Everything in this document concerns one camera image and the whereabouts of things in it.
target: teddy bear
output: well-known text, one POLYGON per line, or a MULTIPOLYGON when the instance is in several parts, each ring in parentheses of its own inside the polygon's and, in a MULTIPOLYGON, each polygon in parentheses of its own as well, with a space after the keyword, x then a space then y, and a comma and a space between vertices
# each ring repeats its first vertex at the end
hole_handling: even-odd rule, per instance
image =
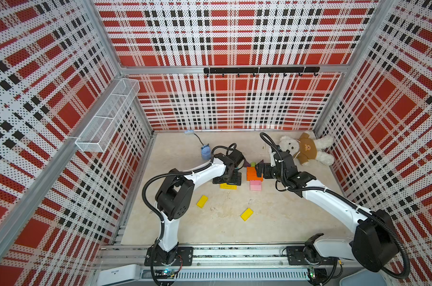
POLYGON ((283 152, 289 152, 294 158, 299 159, 301 165, 306 166, 308 160, 314 159, 326 166, 330 166, 334 162, 332 155, 320 151, 332 146, 333 138, 326 135, 320 139, 311 139, 307 133, 302 133, 298 140, 288 136, 282 136, 280 139, 280 148, 283 152))

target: white wire basket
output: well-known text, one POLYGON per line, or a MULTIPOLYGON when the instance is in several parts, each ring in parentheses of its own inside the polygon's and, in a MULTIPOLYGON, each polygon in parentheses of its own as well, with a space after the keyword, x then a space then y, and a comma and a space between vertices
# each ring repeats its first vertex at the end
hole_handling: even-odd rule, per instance
POLYGON ((137 80, 124 78, 116 84, 76 140, 76 145, 82 152, 106 151, 139 90, 137 80))

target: plaid wall panel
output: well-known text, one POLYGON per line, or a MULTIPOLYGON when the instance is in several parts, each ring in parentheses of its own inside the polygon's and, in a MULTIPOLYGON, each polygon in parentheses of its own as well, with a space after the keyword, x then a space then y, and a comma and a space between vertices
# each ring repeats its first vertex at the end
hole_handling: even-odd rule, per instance
POLYGON ((124 66, 346 64, 377 0, 95 0, 124 66))
MULTIPOLYGON (((114 77, 78 0, 0 1, 0 224, 114 77)), ((83 285, 146 144, 130 110, 105 153, 76 152, 0 263, 0 285, 83 285)))
POLYGON ((346 195, 393 217, 412 263, 402 282, 432 285, 432 1, 396 1, 328 120, 346 195))
POLYGON ((76 152, 0 263, 0 285, 84 285, 116 235, 146 143, 130 107, 105 153, 76 152))
POLYGON ((339 74, 133 75, 155 130, 311 130, 339 74))
POLYGON ((0 2, 0 223, 113 77, 80 2, 0 2))

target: pink block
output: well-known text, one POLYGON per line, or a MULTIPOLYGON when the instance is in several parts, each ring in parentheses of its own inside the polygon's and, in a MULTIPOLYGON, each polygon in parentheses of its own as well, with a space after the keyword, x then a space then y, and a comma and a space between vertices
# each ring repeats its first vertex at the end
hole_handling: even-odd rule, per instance
POLYGON ((261 181, 249 181, 249 189, 251 191, 262 191, 261 181))

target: white device box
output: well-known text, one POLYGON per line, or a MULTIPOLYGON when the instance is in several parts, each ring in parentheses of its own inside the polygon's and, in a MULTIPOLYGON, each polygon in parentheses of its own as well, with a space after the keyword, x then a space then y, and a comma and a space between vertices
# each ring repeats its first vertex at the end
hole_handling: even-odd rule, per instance
POLYGON ((130 264, 117 268, 107 269, 100 272, 97 286, 120 285, 140 279, 141 267, 130 264))

